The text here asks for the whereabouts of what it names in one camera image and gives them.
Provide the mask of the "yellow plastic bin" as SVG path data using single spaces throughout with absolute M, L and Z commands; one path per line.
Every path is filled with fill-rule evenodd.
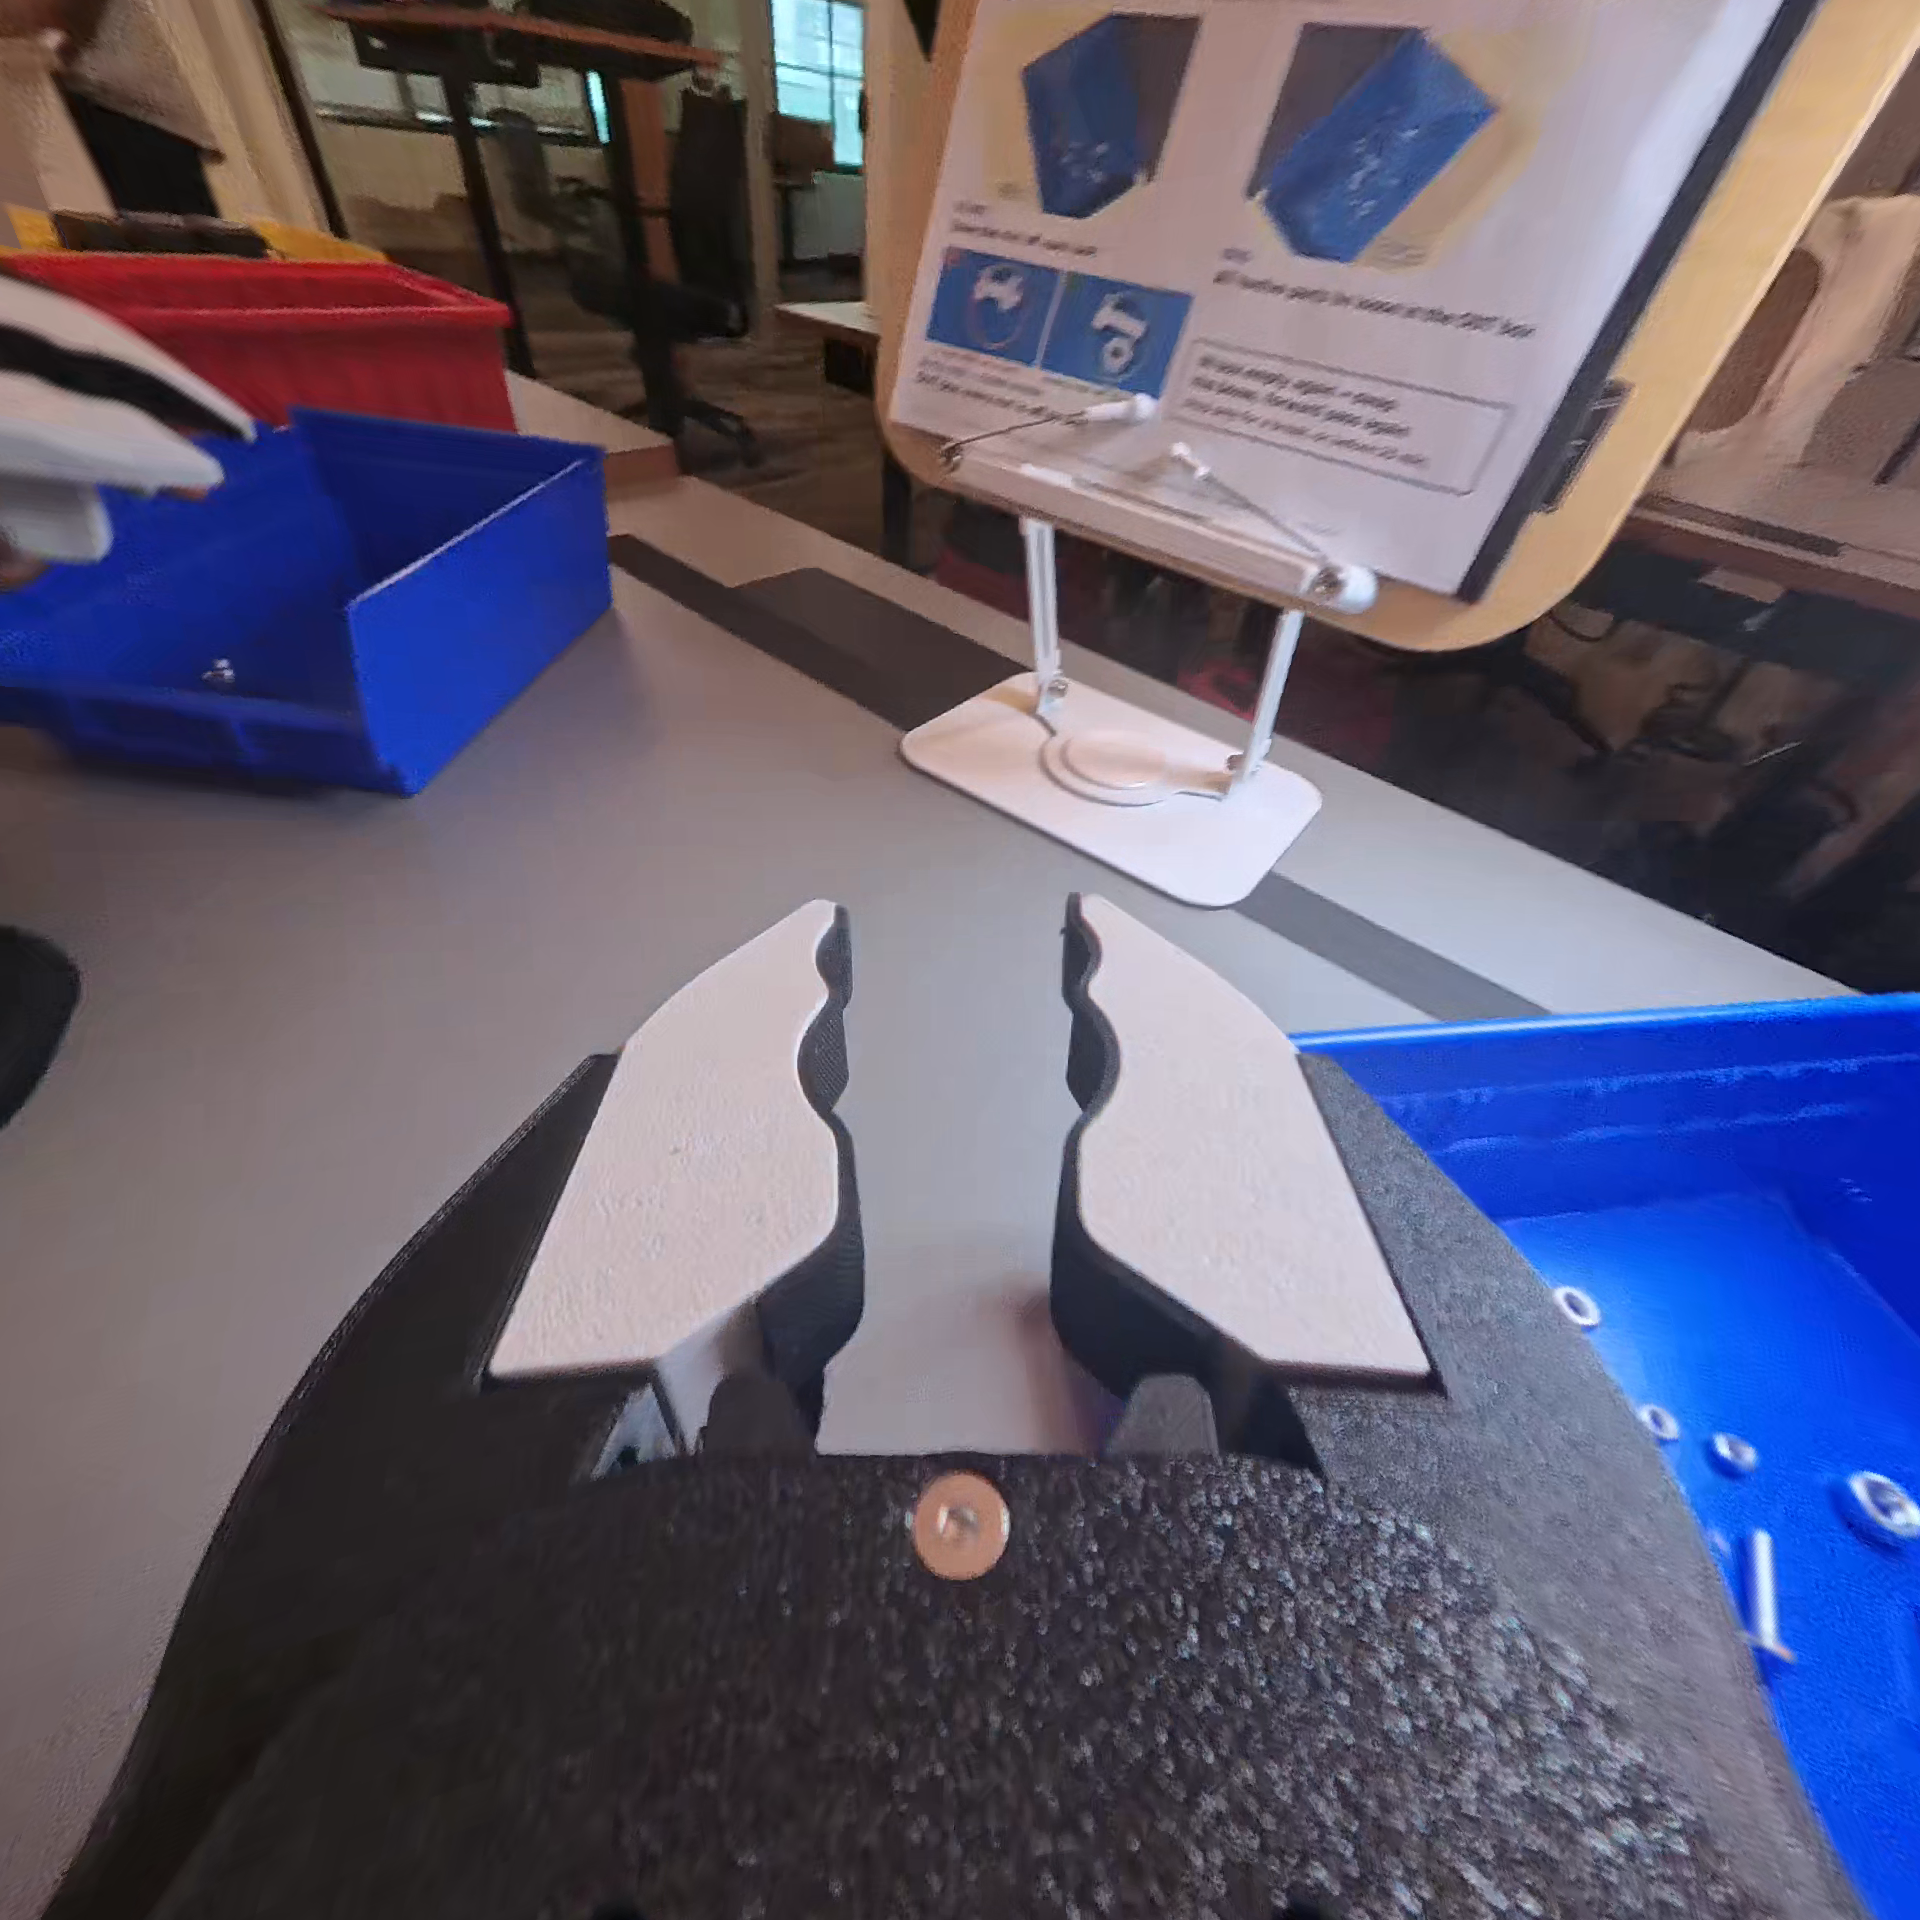
M 208 215 L 44 210 L 7 202 L 7 253 L 125 253 L 125 257 L 233 257 L 316 263 L 389 263 L 389 257 L 341 239 L 292 224 L 258 220 L 235 224 Z

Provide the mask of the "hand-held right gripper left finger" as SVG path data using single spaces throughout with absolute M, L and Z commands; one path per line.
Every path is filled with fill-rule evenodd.
M 682 1439 L 729 1377 L 808 1431 L 864 1311 L 852 943 L 813 898 L 708 964 L 616 1057 L 497 1337 L 492 1381 L 642 1377 Z

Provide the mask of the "white document stand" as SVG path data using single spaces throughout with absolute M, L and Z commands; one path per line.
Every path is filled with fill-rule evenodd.
M 1453 655 L 1545 612 L 1640 507 L 1644 491 L 1760 306 L 1845 163 L 1916 63 L 1916 5 L 1810 5 L 1810 19 L 1736 155 L 1628 333 L 1588 421 L 1554 469 L 1487 594 L 1450 599 L 1332 563 L 1295 567 L 1288 587 L 1151 556 L 1077 523 L 951 488 L 957 445 L 898 436 L 885 419 L 906 306 L 929 229 L 951 113 L 957 41 L 975 5 L 941 5 L 909 153 L 915 265 L 887 306 L 880 423 L 921 481 L 1018 516 L 1032 664 L 912 727 L 904 759 L 1068 849 L 1186 906 L 1239 906 L 1322 810 L 1316 787 L 1269 759 L 1305 623 L 1411 655 Z M 1066 661 L 1059 538 L 1082 538 L 1239 593 L 1276 618 L 1241 743 L 1160 719 L 1079 679 Z

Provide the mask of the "blue plastic bin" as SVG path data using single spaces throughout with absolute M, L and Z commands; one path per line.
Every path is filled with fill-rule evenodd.
M 1740 1612 L 1740 1544 L 1773 1535 L 1795 1667 L 1763 1690 L 1872 1916 L 1917 1916 L 1917 1548 L 1880 1552 L 1837 1476 L 1917 1498 L 1917 1002 L 1753 1002 L 1299 1037 L 1338 1064 L 1586 1332 Z M 1746 1479 L 1706 1443 L 1760 1451 Z
M 296 410 L 5 596 L 2 720 L 89 761 L 411 797 L 610 610 L 595 449 Z M 202 671 L 231 658 L 233 692 Z

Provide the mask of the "printed instruction sheet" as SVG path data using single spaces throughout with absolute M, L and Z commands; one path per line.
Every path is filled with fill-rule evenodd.
M 975 5 L 885 419 L 1285 591 L 1487 594 L 1810 5 Z

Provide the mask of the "wooden office desk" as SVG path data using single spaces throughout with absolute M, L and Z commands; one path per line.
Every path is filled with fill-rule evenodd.
M 1883 547 L 1663 499 L 1640 504 L 1617 538 L 1711 575 L 1917 618 L 1917 561 Z

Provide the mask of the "wooden standing desk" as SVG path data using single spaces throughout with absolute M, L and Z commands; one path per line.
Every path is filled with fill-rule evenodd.
M 530 82 L 549 67 L 600 82 L 608 113 L 608 188 L 600 202 L 610 205 L 618 236 L 618 265 L 605 269 L 618 299 L 605 317 L 625 323 L 632 333 L 645 416 L 663 433 L 677 433 L 677 421 L 690 408 L 677 363 L 677 351 L 689 337 L 667 323 L 695 313 L 711 321 L 748 316 L 743 305 L 720 305 L 685 288 L 675 249 L 677 163 L 658 111 L 658 87 L 704 73 L 716 67 L 716 55 L 692 39 L 613 33 L 580 19 L 552 17 L 545 5 L 321 5 L 321 15 L 347 27 L 361 67 L 425 76 L 442 85 L 488 288 L 511 313 L 508 362 L 523 378 L 538 376 L 538 362 L 497 215 L 473 91 L 481 85 Z

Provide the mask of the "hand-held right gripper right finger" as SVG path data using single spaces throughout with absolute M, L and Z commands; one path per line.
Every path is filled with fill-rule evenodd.
M 1064 913 L 1075 1117 L 1049 1316 L 1109 1395 L 1428 1389 L 1433 1357 L 1291 1035 L 1122 913 Z

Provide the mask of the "light wooden board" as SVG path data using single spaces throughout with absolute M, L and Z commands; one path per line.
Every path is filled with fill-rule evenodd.
M 530 440 L 595 449 L 604 457 L 608 497 L 669 489 L 682 481 L 677 444 L 649 425 L 616 416 L 538 378 L 508 372 L 517 429 Z

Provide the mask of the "black office chair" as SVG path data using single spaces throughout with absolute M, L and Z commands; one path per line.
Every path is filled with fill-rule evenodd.
M 682 351 L 752 333 L 748 107 L 695 87 L 669 136 L 656 82 L 610 80 L 605 90 L 610 188 L 593 199 L 588 239 L 564 253 L 570 290 L 628 333 L 640 376 L 628 419 L 669 442 L 697 425 L 756 467 L 763 453 L 748 419 L 703 399 L 682 370 Z

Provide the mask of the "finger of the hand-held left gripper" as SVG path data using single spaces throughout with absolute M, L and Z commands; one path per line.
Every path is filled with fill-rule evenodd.
M 205 493 L 224 467 L 171 429 L 7 429 L 5 572 L 95 564 L 113 549 L 105 493 Z
M 74 400 L 122 402 L 189 440 L 257 434 L 245 408 L 124 323 L 12 273 L 2 274 L 2 372 Z

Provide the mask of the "red plastic bin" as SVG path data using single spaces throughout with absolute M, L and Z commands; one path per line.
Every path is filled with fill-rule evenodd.
M 505 305 L 387 260 L 7 252 L 5 274 L 79 299 L 242 404 L 515 433 Z

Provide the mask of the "black wrist rest pad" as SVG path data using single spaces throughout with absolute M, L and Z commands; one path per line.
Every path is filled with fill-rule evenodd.
M 57 946 L 2 927 L 2 1128 L 48 1075 L 80 1007 L 82 973 Z

